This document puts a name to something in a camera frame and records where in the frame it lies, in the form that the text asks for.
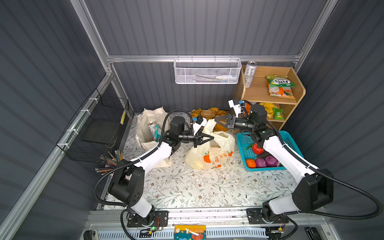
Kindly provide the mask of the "teal snack packet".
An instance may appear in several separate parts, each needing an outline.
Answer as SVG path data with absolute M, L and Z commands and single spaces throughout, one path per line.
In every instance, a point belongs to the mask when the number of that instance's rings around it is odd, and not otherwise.
M 154 140 L 158 142 L 161 138 L 161 129 L 158 125 L 155 126 Z

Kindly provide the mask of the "cream canvas tote bag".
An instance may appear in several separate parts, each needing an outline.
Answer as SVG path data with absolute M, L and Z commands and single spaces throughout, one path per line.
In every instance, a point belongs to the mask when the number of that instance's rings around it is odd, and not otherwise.
M 155 110 L 145 109 L 138 116 L 138 126 L 136 133 L 136 141 L 139 147 L 144 148 L 146 151 L 140 156 L 140 162 L 136 164 L 137 167 L 142 167 L 145 172 L 158 167 L 168 167 L 168 159 L 172 154 L 172 147 L 163 141 L 159 146 L 159 142 L 154 140 L 154 134 L 152 134 L 148 128 L 150 122 L 156 122 L 159 128 L 167 131 L 170 128 L 170 121 L 164 120 L 167 116 L 164 108 L 157 108 Z

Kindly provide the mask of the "yellow translucent plastic bag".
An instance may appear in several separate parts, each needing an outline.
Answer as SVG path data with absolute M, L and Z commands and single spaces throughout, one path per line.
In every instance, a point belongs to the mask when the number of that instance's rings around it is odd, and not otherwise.
M 202 133 L 214 139 L 192 147 L 185 155 L 185 162 L 195 170 L 210 170 L 222 167 L 235 150 L 235 138 L 223 131 L 215 132 L 216 122 L 209 120 Z

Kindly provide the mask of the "white Monster energy can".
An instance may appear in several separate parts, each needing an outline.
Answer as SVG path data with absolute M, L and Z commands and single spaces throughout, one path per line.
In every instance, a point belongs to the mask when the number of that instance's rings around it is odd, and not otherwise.
M 148 128 L 152 134 L 155 134 L 155 132 L 158 130 L 158 124 L 156 122 L 150 122 L 148 124 Z

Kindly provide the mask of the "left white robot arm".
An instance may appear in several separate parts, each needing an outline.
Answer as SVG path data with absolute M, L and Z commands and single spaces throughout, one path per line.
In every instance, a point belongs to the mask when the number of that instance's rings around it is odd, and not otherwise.
M 162 134 L 158 144 L 134 160 L 122 160 L 108 187 L 108 193 L 115 197 L 130 213 L 143 221 L 151 222 L 155 207 L 143 197 L 146 175 L 161 161 L 174 154 L 181 143 L 193 143 L 194 147 L 208 143 L 214 137 L 202 133 L 201 127 L 207 119 L 198 116 L 187 123 L 181 116 L 171 120 L 170 128 Z

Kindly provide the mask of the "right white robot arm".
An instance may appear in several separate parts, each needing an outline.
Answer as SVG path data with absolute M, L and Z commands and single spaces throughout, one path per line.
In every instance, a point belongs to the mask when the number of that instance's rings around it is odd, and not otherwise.
M 284 142 L 280 132 L 267 120 L 263 106 L 252 105 L 246 119 L 226 115 L 215 117 L 215 122 L 227 129 L 247 131 L 252 140 L 275 157 L 298 184 L 291 194 L 263 203 L 261 214 L 265 222 L 272 223 L 282 214 L 310 213 L 333 201 L 333 182 Z

